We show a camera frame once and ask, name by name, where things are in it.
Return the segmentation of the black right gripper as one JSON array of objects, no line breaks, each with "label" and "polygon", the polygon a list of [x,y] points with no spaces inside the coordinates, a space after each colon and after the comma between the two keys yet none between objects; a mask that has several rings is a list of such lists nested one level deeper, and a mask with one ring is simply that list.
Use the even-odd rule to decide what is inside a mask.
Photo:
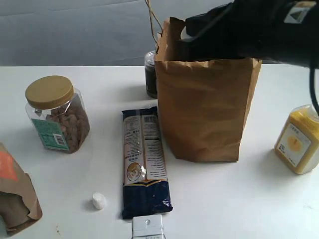
[{"label": "black right gripper", "polygon": [[177,41],[178,52],[186,61],[243,59],[232,34],[233,4],[224,4],[210,11],[185,19]]}]

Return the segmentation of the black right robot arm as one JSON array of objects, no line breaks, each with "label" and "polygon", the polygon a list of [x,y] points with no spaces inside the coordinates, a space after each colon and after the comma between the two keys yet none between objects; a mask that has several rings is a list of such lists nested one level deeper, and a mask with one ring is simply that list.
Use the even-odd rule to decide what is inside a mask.
[{"label": "black right robot arm", "polygon": [[188,61],[255,58],[319,67],[316,0],[234,0],[185,21]]}]

